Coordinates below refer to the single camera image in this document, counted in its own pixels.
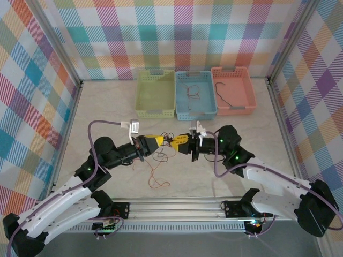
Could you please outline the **light blue plastic basket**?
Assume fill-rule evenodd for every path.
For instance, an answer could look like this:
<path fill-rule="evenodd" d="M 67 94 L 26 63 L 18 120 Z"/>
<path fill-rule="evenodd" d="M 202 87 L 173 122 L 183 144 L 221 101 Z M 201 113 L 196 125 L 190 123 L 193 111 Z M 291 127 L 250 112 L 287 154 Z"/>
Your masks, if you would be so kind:
<path fill-rule="evenodd" d="M 176 116 L 179 121 L 212 120 L 217 115 L 217 101 L 210 71 L 175 73 Z"/>

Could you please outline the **light green plastic basket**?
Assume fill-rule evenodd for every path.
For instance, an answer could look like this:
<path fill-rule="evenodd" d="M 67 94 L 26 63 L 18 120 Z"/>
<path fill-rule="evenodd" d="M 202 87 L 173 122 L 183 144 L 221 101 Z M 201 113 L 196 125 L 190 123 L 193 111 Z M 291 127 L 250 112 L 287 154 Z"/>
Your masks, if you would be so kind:
<path fill-rule="evenodd" d="M 174 117 L 174 70 L 139 71 L 137 79 L 135 111 L 139 118 Z"/>

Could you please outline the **salmon pink plastic basket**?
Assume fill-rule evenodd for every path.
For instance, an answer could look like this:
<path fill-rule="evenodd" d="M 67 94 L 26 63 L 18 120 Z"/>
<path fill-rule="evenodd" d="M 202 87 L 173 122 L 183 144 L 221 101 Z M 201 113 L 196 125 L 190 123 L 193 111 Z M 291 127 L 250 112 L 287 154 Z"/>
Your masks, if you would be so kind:
<path fill-rule="evenodd" d="M 255 90 L 246 67 L 237 66 L 231 70 L 213 67 L 211 73 L 218 115 L 250 115 L 255 111 Z"/>

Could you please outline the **small controller board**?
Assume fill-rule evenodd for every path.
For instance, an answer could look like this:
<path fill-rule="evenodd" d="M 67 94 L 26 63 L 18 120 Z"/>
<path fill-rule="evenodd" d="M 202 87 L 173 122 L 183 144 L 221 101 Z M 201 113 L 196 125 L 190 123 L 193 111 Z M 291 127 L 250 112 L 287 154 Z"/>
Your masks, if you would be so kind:
<path fill-rule="evenodd" d="M 122 224 L 118 218 L 101 220 L 92 223 L 92 230 L 96 231 L 99 235 L 107 235 L 116 231 Z"/>
<path fill-rule="evenodd" d="M 244 221 L 245 233 L 248 235 L 260 234 L 265 224 L 265 218 L 257 218 L 249 221 Z"/>

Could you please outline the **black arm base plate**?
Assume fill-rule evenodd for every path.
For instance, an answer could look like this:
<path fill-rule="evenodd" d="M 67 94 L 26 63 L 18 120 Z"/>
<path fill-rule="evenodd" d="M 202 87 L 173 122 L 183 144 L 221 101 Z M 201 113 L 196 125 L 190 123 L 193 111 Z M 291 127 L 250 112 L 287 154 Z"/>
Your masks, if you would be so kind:
<path fill-rule="evenodd" d="M 128 219 L 130 212 L 129 202 L 114 202 L 111 208 L 114 216 L 121 217 L 123 219 Z"/>
<path fill-rule="evenodd" d="M 242 201 L 223 201 L 220 208 L 225 212 L 226 218 L 273 217 L 270 213 L 261 213 L 250 204 Z"/>

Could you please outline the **aluminium side rail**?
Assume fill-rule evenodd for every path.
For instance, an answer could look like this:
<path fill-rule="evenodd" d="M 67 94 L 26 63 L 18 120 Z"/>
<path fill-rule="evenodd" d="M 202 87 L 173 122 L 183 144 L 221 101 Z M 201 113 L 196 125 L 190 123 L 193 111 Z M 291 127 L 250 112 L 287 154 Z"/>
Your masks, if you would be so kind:
<path fill-rule="evenodd" d="M 277 94 L 276 94 L 274 87 L 273 87 L 273 83 L 270 81 L 270 79 L 268 77 L 265 78 L 265 83 L 266 83 L 267 91 L 269 93 L 269 96 L 270 96 L 270 99 L 272 102 L 272 106 L 274 109 L 276 119 L 277 119 L 277 122 L 279 125 L 279 130 L 281 132 L 281 136 L 282 136 L 282 139 L 283 139 L 283 142 L 285 145 L 285 149 L 286 149 L 286 152 L 288 155 L 288 159 L 290 161 L 290 166 L 292 168 L 293 175 L 296 178 L 303 179 L 303 176 L 302 176 L 301 170 L 300 170 L 300 166 L 299 166 L 295 151 L 293 149 L 291 138 L 290 138 L 290 135 L 288 132 L 288 127 L 287 127 L 286 122 L 284 120 L 282 110 L 281 110 L 281 106 L 278 102 Z"/>
<path fill-rule="evenodd" d="M 70 133 L 72 130 L 72 126 L 73 126 L 73 122 L 74 122 L 74 118 L 76 116 L 76 112 L 77 112 L 77 108 L 78 108 L 78 104 L 80 101 L 80 97 L 82 94 L 82 90 L 83 90 L 83 81 L 81 81 L 81 84 L 79 86 L 79 88 L 76 90 L 76 96 L 75 99 L 71 102 L 71 108 L 70 108 L 70 114 L 68 116 L 65 128 L 63 130 L 63 135 L 62 135 L 62 141 L 60 144 L 60 148 L 57 152 L 56 158 L 55 158 L 55 162 L 53 165 L 53 168 L 51 170 L 51 172 L 49 173 L 48 176 L 48 184 L 46 186 L 46 189 L 44 190 L 44 194 L 42 196 L 44 196 L 45 198 L 48 197 L 52 190 L 53 187 L 56 186 L 57 181 L 58 181 L 58 176 L 62 167 L 62 162 L 63 162 L 63 158 L 66 152 L 66 148 L 68 145 L 68 141 L 70 138 Z"/>

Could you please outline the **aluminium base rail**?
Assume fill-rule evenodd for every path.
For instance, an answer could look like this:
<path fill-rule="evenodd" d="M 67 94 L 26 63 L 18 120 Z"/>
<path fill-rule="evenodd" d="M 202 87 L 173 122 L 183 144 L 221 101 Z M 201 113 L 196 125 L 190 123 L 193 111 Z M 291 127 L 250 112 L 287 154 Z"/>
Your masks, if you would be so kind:
<path fill-rule="evenodd" d="M 130 212 L 126 221 L 141 222 L 197 222 L 215 220 L 249 221 L 258 217 L 226 218 L 220 208 L 223 201 L 242 201 L 250 203 L 261 213 L 270 213 L 287 219 L 296 219 L 294 210 L 299 202 L 286 200 L 275 195 L 264 194 L 257 203 L 251 203 L 245 198 L 141 198 L 141 199 L 111 199 L 104 192 L 95 192 L 92 196 L 75 203 L 66 203 L 57 207 L 52 223 L 65 223 L 74 226 L 86 220 L 101 221 L 113 218 L 111 208 L 114 202 L 129 202 Z"/>

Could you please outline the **aluminium corner post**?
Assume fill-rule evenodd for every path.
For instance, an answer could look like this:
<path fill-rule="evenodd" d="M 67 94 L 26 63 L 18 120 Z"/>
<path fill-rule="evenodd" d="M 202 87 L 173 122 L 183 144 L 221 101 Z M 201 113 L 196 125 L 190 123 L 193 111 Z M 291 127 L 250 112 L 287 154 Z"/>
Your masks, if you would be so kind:
<path fill-rule="evenodd" d="M 51 43 L 53 49 L 56 51 L 58 57 L 60 58 L 62 64 L 65 66 L 72 80 L 77 84 L 78 87 L 82 86 L 82 80 L 77 74 L 76 69 L 72 65 L 71 59 L 68 57 L 67 52 L 65 51 L 61 41 L 59 40 L 55 30 L 50 24 L 47 16 L 44 13 L 43 8 L 41 7 L 38 0 L 25 0 L 26 4 L 34 14 L 35 18 L 38 20 L 38 23 L 42 27 L 47 39 Z"/>
<path fill-rule="evenodd" d="M 320 0 L 294 0 L 272 48 L 270 65 L 263 72 L 265 80 L 273 81 L 278 76 L 319 3 Z"/>

